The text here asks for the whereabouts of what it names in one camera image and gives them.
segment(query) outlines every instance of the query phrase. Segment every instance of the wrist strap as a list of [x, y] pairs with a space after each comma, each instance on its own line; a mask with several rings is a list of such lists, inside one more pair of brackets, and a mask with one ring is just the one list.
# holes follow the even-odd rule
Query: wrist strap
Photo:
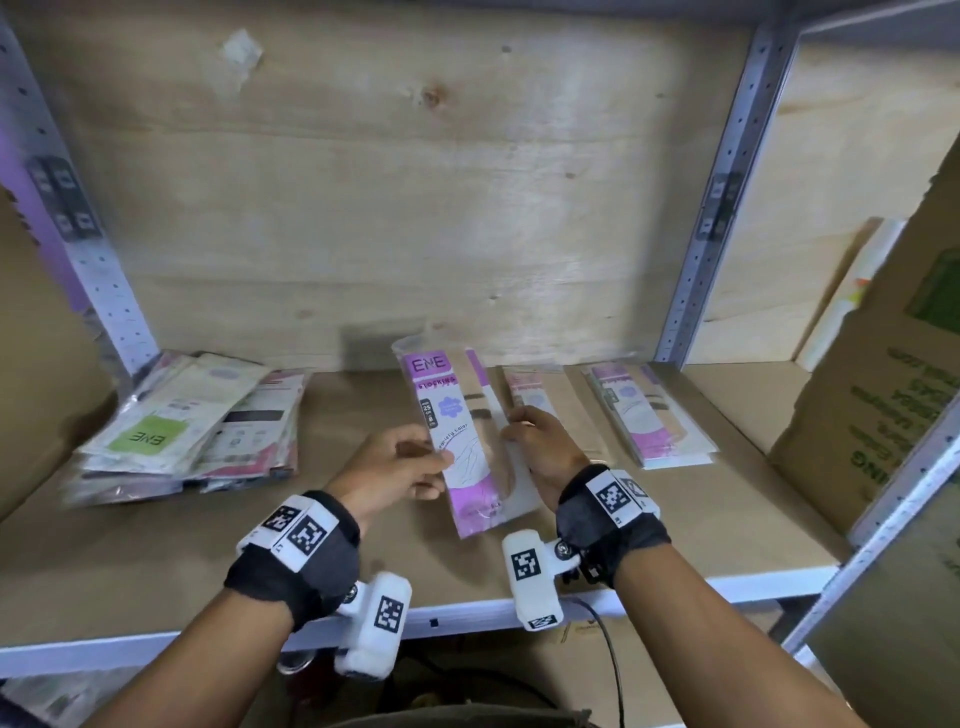
[[360, 529], [323, 491], [290, 496], [237, 545], [224, 586], [260, 601], [282, 601], [296, 632], [333, 614], [360, 572]]
[[633, 480], [621, 481], [605, 465], [583, 468], [564, 488], [557, 535], [581, 553], [585, 572], [613, 586], [620, 561], [635, 548], [669, 544], [652, 501]]

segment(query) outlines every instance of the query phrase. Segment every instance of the purple flower graphic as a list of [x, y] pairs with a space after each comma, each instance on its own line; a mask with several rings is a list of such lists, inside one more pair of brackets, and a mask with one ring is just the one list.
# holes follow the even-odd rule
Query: purple flower graphic
[[442, 414], [444, 417], [456, 417], [463, 411], [463, 409], [463, 403], [453, 397], [447, 397], [443, 400], [440, 400], [440, 414]]

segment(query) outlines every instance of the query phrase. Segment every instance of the person's right arm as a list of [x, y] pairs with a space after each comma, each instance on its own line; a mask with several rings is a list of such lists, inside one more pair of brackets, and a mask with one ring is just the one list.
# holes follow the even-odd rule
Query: person's right arm
[[[510, 414], [543, 502], [589, 461], [555, 417]], [[627, 553], [613, 585], [688, 728], [866, 728], [838, 695], [740, 615], [670, 544]]]

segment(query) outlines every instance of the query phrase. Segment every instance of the person's left hand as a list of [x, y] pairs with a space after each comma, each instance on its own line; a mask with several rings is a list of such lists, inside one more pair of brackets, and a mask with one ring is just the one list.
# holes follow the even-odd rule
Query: person's left hand
[[433, 452], [423, 425], [401, 425], [364, 440], [324, 488], [366, 533], [371, 519], [405, 497], [433, 500], [445, 490], [440, 473], [453, 465], [449, 450]]

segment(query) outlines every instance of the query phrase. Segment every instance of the metal shelf frame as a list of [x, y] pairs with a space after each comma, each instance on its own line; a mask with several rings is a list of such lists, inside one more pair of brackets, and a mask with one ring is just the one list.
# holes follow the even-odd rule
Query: metal shelf frame
[[[438, 4], [522, 8], [756, 25], [730, 115], [711, 168], [683, 269], [664, 323], [656, 360], [681, 368], [703, 319], [763, 143], [800, 42], [821, 36], [841, 42], [870, 39], [870, 29], [909, 27], [937, 12], [960, 14], [960, 0], [440, 0]], [[890, 43], [879, 33], [879, 42]], [[73, 161], [6, 16], [0, 12], [0, 184], [36, 240], [71, 307], [84, 315], [129, 384], [158, 354], [104, 225], [91, 206]], [[849, 538], [858, 549], [840, 569], [728, 577], [711, 584], [731, 602], [820, 595], [798, 615], [783, 646], [802, 654], [810, 631], [960, 467], [960, 396], [904, 461]], [[590, 596], [605, 615], [622, 615], [613, 592]], [[579, 607], [570, 607], [570, 615]], [[501, 629], [517, 625], [510, 600], [425, 607], [411, 611], [405, 638]], [[314, 622], [287, 649], [332, 646], [338, 619]], [[75, 643], [0, 648], [0, 676], [143, 665], [176, 633], [130, 635]]]

